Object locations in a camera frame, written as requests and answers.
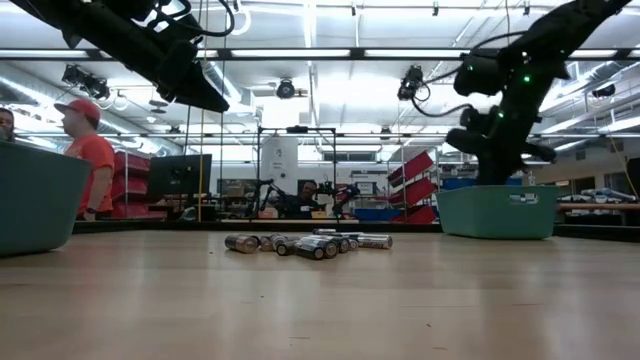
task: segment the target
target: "table surface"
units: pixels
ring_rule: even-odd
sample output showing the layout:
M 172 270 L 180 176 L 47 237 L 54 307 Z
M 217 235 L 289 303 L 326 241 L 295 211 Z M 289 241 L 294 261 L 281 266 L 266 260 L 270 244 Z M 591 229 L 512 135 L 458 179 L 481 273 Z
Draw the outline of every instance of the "table surface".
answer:
M 4 359 L 633 359 L 640 250 L 397 234 L 314 262 L 214 232 L 74 236 L 0 260 Z

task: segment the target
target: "aa battery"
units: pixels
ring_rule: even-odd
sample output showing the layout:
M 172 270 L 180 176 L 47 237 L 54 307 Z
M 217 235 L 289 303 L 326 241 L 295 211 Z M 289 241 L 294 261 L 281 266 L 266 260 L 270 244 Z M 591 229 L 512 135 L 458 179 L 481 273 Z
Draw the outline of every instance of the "aa battery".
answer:
M 362 234 L 358 236 L 358 244 L 361 248 L 391 249 L 393 238 L 389 235 Z
M 331 240 L 320 239 L 317 237 L 303 237 L 300 239 L 299 243 L 310 244 L 322 248 L 325 259 L 333 259 L 338 256 L 338 246 Z
M 271 235 L 270 239 L 271 239 L 271 243 L 273 244 L 273 248 L 274 249 L 276 249 L 278 247 L 278 245 L 280 245 L 280 244 L 284 244 L 286 242 L 289 242 L 289 240 L 287 239 L 286 236 L 279 235 L 279 234 Z
M 269 236 L 261 236 L 260 237 L 260 250 L 262 251 L 274 251 L 273 242 L 271 242 L 271 237 Z
M 358 240 L 349 239 L 349 251 L 356 251 L 359 246 Z
M 331 235 L 336 232 L 336 229 L 313 229 L 312 231 L 314 235 Z
M 332 243 L 336 244 L 336 246 L 338 247 L 338 252 L 341 254 L 349 252 L 350 246 L 349 239 L 347 238 L 333 235 L 311 235 L 309 237 L 331 241 Z
M 229 235 L 224 239 L 224 245 L 243 254 L 253 254 L 258 249 L 258 238 L 249 235 Z
M 293 243 L 295 254 L 311 260 L 322 260 L 325 257 L 324 249 L 318 245 L 307 242 Z
M 276 246 L 276 253 L 280 256 L 290 256 L 295 254 L 296 252 L 296 243 L 294 242 L 283 242 L 279 243 Z

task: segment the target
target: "computer monitor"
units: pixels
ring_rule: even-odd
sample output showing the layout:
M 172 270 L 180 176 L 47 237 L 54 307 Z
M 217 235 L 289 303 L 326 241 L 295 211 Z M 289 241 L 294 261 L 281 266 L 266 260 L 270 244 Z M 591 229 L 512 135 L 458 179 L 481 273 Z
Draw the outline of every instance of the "computer monitor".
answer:
M 187 194 L 192 200 L 194 194 L 209 193 L 211 178 L 211 154 L 202 155 L 202 189 L 200 188 L 201 155 L 178 155 L 151 159 L 147 195 Z

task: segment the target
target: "teal plastic bin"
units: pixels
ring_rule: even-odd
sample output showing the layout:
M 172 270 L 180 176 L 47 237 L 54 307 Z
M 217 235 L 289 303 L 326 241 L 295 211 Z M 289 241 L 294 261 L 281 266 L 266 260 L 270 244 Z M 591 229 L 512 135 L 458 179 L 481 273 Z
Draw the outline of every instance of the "teal plastic bin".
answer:
M 0 141 L 0 257 L 64 245 L 89 170 L 84 160 Z
M 544 239 L 553 233 L 556 186 L 474 186 L 436 194 L 442 230 L 483 239 Z

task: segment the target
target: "red cap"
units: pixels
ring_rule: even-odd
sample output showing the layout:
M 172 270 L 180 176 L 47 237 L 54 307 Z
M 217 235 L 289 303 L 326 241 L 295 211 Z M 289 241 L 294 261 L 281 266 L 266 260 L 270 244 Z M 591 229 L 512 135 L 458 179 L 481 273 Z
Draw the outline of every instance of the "red cap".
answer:
M 87 120 L 97 129 L 98 123 L 100 122 L 100 109 L 87 99 L 78 99 L 73 100 L 68 105 L 65 104 L 54 104 L 53 105 L 58 111 L 64 113 L 68 109 L 79 112 L 84 115 Z

